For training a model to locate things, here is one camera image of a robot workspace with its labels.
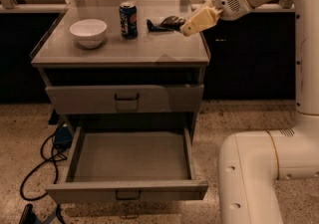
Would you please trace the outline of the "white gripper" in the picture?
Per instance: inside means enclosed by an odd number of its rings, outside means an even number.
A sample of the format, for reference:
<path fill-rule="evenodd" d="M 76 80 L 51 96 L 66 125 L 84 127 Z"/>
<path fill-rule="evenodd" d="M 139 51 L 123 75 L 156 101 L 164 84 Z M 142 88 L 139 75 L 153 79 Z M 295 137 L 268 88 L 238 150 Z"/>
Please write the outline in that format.
<path fill-rule="evenodd" d="M 214 0 L 214 6 L 196 9 L 180 27 L 180 31 L 185 36 L 191 36 L 214 27 L 219 18 L 234 21 L 253 10 L 249 0 Z"/>

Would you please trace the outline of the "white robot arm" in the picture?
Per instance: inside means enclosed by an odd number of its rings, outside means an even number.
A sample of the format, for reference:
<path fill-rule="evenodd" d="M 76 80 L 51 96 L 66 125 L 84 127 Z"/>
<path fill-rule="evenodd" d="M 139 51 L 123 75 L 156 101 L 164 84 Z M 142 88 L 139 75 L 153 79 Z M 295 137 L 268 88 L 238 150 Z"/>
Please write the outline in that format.
<path fill-rule="evenodd" d="M 237 20 L 273 0 L 206 0 L 181 27 L 199 33 L 219 20 Z M 287 0 L 295 12 L 295 109 L 290 128 L 228 136 L 217 158 L 220 224 L 284 224 L 276 180 L 319 173 L 319 0 Z"/>

